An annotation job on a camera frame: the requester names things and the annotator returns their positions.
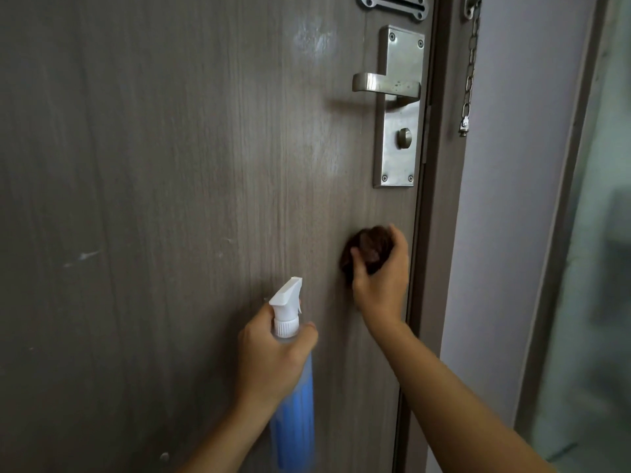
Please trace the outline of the person's right hand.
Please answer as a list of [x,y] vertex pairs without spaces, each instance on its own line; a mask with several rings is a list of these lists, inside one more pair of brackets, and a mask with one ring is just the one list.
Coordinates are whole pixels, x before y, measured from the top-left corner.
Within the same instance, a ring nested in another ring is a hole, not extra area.
[[388,260],[365,284],[352,286],[355,304],[375,339],[403,323],[401,312],[409,282],[408,242],[395,225],[388,229],[394,242]]

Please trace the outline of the person's left forearm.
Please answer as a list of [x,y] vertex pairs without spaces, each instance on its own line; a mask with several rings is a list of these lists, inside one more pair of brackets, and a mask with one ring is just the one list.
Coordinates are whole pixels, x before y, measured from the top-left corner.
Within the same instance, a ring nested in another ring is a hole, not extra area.
[[238,473],[288,390],[237,395],[218,425],[177,473]]

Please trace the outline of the dark brown cleaning cloth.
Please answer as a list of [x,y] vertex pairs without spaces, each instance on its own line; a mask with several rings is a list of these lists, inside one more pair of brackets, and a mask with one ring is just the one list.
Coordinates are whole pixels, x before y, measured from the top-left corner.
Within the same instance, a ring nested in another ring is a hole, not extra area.
[[356,248],[365,263],[369,276],[378,272],[388,260],[393,249],[390,230],[385,226],[377,225],[372,228],[364,228],[356,232],[346,242],[339,259],[339,269],[347,287],[351,287],[354,277],[352,249]]

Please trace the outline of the person's left hand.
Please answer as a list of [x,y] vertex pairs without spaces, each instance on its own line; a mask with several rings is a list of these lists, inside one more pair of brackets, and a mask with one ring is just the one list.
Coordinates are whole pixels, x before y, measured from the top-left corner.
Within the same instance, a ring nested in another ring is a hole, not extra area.
[[307,323],[299,328],[298,335],[288,343],[282,343],[275,337],[274,340],[257,340],[255,315],[238,336],[236,397],[254,390],[288,390],[286,398],[296,387],[318,337],[316,326]]

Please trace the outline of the brown door frame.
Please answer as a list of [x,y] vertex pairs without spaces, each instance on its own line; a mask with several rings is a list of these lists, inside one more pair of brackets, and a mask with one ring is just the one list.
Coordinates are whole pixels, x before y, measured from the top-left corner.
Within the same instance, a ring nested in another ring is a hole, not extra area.
[[406,323],[440,356],[466,138],[459,135],[474,21],[466,0],[434,0]]

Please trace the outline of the person's right forearm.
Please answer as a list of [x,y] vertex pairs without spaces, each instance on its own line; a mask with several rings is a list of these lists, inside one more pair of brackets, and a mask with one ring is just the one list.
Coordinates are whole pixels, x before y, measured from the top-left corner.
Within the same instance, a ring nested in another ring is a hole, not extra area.
[[556,473],[406,323],[363,317],[443,473]]

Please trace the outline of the frosted glass panel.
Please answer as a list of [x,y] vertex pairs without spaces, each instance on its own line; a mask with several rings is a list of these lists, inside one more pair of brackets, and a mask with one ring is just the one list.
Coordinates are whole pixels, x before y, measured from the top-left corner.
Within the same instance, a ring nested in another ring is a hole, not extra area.
[[517,406],[559,473],[631,473],[631,0],[598,0]]

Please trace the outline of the grey wooden door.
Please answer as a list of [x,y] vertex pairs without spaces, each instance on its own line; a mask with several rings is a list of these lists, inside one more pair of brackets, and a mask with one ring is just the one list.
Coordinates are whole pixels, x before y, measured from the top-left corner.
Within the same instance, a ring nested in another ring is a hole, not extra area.
[[399,388],[344,285],[373,187],[359,0],[0,0],[0,473],[174,472],[288,278],[319,331],[317,473],[392,473]]

